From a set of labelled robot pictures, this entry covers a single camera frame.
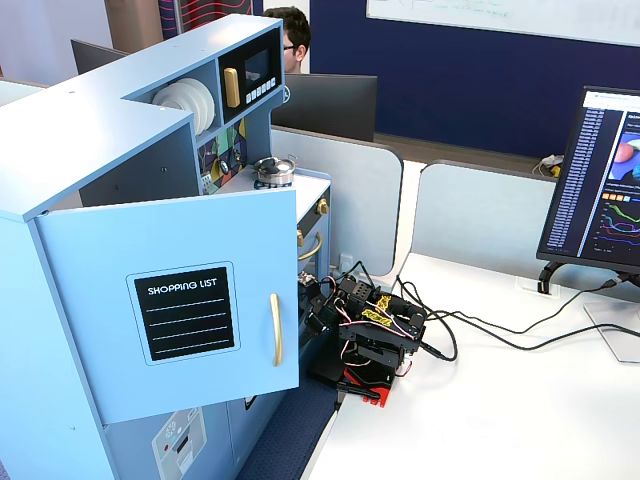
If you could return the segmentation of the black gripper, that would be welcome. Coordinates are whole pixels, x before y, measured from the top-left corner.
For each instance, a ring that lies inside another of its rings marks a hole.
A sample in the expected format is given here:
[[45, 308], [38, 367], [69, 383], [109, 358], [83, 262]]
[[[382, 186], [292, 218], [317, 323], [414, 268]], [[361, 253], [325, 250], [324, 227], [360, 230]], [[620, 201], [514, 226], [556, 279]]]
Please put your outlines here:
[[333, 301], [319, 291], [317, 278], [308, 273], [298, 275], [298, 313], [307, 314], [306, 329], [313, 335], [337, 327], [342, 318]]

